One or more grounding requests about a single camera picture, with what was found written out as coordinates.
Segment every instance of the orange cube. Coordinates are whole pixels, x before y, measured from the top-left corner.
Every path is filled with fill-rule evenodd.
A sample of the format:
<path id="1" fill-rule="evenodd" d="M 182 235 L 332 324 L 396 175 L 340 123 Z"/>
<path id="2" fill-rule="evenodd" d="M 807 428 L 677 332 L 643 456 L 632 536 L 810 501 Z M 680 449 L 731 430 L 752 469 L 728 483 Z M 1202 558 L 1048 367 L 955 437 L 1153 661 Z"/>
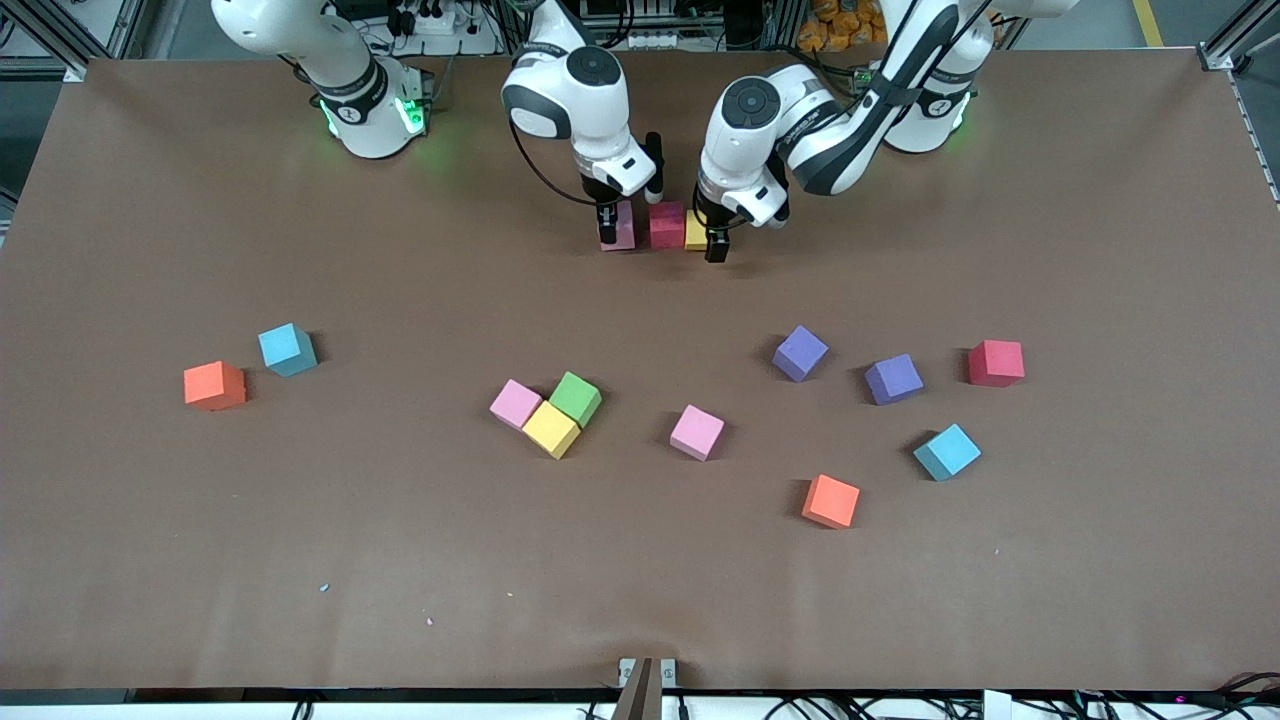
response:
<path id="1" fill-rule="evenodd" d="M 800 514 L 828 528 L 845 529 L 854 523 L 854 506 L 858 505 L 859 492 L 854 486 L 836 478 L 818 475 L 809 483 L 809 496 L 805 497 L 804 511 Z"/>
<path id="2" fill-rule="evenodd" d="M 221 360 L 184 372 L 182 384 L 187 405 L 201 410 L 225 410 L 248 400 L 244 372 Z"/>

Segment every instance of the pink cube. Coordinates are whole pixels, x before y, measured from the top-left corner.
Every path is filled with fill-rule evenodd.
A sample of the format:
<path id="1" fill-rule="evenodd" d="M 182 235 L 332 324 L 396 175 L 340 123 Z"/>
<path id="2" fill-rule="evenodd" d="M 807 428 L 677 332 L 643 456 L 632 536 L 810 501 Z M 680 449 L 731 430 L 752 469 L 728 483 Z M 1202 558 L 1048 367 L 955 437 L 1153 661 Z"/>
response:
<path id="1" fill-rule="evenodd" d="M 600 250 L 635 250 L 636 249 L 636 222 L 631 211 L 630 200 L 618 200 L 618 228 L 617 242 L 613 245 L 600 243 Z"/>
<path id="2" fill-rule="evenodd" d="M 649 206 L 649 247 L 684 250 L 685 204 L 678 200 Z"/>
<path id="3" fill-rule="evenodd" d="M 969 382 L 975 386 L 1009 387 L 1025 377 L 1019 342 L 984 340 L 969 351 Z"/>
<path id="4" fill-rule="evenodd" d="M 489 406 L 489 411 L 497 415 L 503 423 L 518 430 L 525 427 L 530 415 L 534 414 L 534 410 L 538 410 L 541 402 L 543 398 L 536 392 L 516 380 L 507 380 L 502 392 L 498 393 L 498 398 Z"/>
<path id="5" fill-rule="evenodd" d="M 671 446 L 705 461 L 723 429 L 724 420 L 690 405 L 671 430 Z"/>

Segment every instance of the yellow cube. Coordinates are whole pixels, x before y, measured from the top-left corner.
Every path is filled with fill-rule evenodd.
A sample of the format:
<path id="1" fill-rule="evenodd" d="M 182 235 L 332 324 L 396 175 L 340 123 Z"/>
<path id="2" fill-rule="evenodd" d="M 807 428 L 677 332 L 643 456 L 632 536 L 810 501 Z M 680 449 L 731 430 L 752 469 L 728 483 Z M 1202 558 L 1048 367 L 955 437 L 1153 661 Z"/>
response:
<path id="1" fill-rule="evenodd" d="M 698 252 L 707 250 L 707 227 L 698 222 L 692 208 L 685 215 L 685 250 Z"/>
<path id="2" fill-rule="evenodd" d="M 522 429 L 530 439 L 541 446 L 547 452 L 550 452 L 552 457 L 557 460 L 564 456 L 564 451 L 568 450 L 568 446 L 573 445 L 573 441 L 582 432 L 568 415 L 545 401 L 538 406 L 538 410 L 534 410 L 534 414 Z"/>

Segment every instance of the power strip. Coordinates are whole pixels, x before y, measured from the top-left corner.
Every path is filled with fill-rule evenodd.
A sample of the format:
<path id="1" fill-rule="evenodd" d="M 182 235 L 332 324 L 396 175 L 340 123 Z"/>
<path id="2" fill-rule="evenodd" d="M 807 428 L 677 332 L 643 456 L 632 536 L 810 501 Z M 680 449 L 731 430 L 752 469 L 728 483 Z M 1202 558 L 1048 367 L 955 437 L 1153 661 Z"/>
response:
<path id="1" fill-rule="evenodd" d="M 632 32 L 627 50 L 675 50 L 680 36 L 675 32 Z"/>
<path id="2" fill-rule="evenodd" d="M 452 8 L 444 10 L 439 18 L 433 18 L 428 15 L 425 18 L 417 18 L 413 23 L 413 35 L 453 35 L 453 26 L 457 23 L 458 14 Z"/>

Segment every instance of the cyan cube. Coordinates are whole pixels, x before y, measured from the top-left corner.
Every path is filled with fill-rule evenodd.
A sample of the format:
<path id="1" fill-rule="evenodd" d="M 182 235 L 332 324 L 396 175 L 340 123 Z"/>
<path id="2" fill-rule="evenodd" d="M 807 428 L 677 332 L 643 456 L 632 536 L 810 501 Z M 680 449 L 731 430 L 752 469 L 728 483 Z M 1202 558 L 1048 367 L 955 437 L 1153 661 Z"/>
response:
<path id="1" fill-rule="evenodd" d="M 951 425 L 933 436 L 929 442 L 915 448 L 915 459 L 938 482 L 950 480 L 979 455 L 982 451 L 960 429 L 960 425 Z"/>
<path id="2" fill-rule="evenodd" d="M 910 355 L 899 355 L 872 365 L 867 370 L 867 384 L 872 388 L 876 405 L 906 400 L 924 389 L 924 380 L 915 372 Z"/>
<path id="3" fill-rule="evenodd" d="M 262 363 L 282 378 L 316 366 L 311 336 L 293 323 L 259 334 L 257 345 L 262 348 Z"/>
<path id="4" fill-rule="evenodd" d="M 809 377 L 822 356 L 827 354 L 827 343 L 809 332 L 804 325 L 796 325 L 787 340 L 782 341 L 773 354 L 773 364 L 795 382 Z"/>

